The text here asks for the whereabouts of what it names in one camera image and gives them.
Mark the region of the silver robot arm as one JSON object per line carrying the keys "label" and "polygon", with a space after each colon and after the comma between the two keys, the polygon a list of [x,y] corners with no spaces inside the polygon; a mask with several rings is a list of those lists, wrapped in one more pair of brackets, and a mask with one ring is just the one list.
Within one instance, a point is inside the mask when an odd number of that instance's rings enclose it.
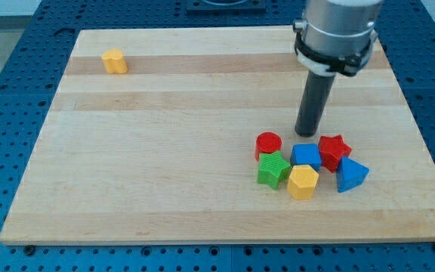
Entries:
{"label": "silver robot arm", "polygon": [[294,22],[298,62],[318,76],[355,76],[372,56],[382,0],[309,0]]}

